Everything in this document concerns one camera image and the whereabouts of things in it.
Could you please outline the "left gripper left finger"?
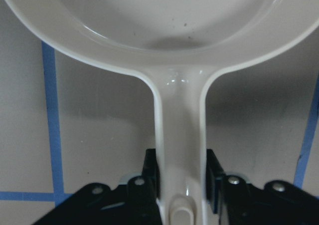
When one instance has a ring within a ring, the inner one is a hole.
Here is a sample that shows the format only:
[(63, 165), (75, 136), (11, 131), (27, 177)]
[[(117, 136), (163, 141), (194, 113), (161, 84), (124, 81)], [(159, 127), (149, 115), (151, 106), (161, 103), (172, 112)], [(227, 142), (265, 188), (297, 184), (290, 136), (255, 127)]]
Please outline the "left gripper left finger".
[(160, 225), (159, 169), (147, 149), (141, 175), (114, 190), (101, 183), (82, 187), (35, 222), (37, 225)]

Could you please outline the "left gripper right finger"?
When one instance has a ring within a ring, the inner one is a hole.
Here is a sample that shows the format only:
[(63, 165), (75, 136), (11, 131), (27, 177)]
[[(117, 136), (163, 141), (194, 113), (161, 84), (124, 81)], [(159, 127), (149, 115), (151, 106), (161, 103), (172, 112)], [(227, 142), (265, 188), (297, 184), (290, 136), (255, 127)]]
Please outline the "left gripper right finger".
[(206, 197), (220, 225), (317, 225), (319, 200), (293, 184), (273, 180), (263, 189), (227, 174), (206, 151)]

